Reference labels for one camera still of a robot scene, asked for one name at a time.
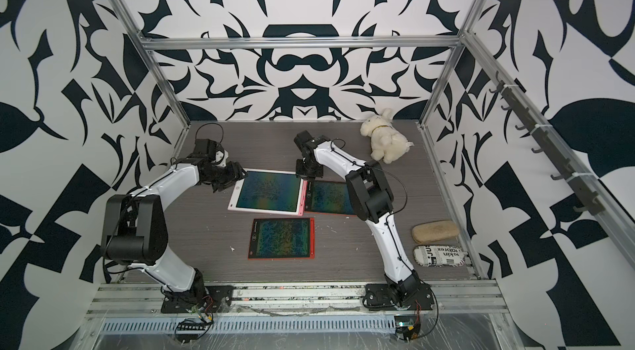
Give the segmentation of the red tablet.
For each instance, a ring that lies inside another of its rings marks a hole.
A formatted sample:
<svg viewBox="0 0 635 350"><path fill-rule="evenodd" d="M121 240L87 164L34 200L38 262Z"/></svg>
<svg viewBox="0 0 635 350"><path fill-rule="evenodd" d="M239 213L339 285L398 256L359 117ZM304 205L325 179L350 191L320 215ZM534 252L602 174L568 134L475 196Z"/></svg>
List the red tablet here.
<svg viewBox="0 0 635 350"><path fill-rule="evenodd" d="M309 181L305 193L305 212L354 216L347 184L340 181Z"/></svg>
<svg viewBox="0 0 635 350"><path fill-rule="evenodd" d="M313 259L313 218L254 219L251 227L250 260Z"/></svg>

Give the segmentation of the pink white writing tablet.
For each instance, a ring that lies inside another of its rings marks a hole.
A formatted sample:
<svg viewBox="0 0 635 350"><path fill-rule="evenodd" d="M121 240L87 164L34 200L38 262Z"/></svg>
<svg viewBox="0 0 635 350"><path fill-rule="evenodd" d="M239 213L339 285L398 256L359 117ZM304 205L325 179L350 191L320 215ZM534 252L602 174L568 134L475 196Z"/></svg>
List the pink white writing tablet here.
<svg viewBox="0 0 635 350"><path fill-rule="evenodd" d="M247 169L234 186L228 209L301 216L305 191L305 181L295 173Z"/></svg>

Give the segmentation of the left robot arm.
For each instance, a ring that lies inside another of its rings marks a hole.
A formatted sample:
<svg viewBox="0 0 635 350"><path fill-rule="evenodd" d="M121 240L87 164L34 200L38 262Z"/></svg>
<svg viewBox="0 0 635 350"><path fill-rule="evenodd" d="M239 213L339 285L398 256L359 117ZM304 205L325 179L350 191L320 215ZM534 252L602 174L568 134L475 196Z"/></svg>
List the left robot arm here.
<svg viewBox="0 0 635 350"><path fill-rule="evenodd" d="M200 270L185 263L169 245L165 210L185 191L198 185L223 191L246 177L240 163L230 161L218 141L195 140L193 152L177 159L155 181L109 198L101 252L105 260L144 272L161 285L169 300L203 306L208 291Z"/></svg>

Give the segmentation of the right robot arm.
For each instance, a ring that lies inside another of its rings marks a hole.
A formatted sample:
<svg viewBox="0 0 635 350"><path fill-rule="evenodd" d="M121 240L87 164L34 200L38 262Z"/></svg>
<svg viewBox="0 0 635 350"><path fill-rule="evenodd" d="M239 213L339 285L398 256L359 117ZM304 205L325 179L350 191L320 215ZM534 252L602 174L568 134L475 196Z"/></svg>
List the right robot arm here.
<svg viewBox="0 0 635 350"><path fill-rule="evenodd" d="M385 280L394 305L408 305L422 281L407 257L395 224L394 194L380 164L346 153L330 138L314 138L302 131L294 138L302 158L296 175L303 179L323 176L328 168L345 180L352 209L371 230L384 264Z"/></svg>

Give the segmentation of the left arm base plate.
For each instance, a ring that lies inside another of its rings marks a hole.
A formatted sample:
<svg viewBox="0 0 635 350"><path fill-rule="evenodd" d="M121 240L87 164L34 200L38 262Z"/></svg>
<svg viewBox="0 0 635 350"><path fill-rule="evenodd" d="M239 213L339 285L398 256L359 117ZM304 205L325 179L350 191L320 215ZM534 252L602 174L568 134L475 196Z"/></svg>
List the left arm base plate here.
<svg viewBox="0 0 635 350"><path fill-rule="evenodd" d="M232 305L233 286L206 286L201 295L189 292L170 292L161 289L164 297L160 313L166 315L184 313L216 313Z"/></svg>

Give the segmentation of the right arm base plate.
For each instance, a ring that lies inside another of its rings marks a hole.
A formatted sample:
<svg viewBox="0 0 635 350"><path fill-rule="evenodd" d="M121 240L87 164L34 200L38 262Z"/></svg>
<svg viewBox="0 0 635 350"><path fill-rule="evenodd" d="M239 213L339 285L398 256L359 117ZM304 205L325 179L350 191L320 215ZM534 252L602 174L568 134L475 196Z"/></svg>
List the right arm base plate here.
<svg viewBox="0 0 635 350"><path fill-rule="evenodd" d="M395 290L388 284L366 284L361 303L370 311L428 311L437 305L430 285L425 282L420 283L418 289L405 300L398 300Z"/></svg>

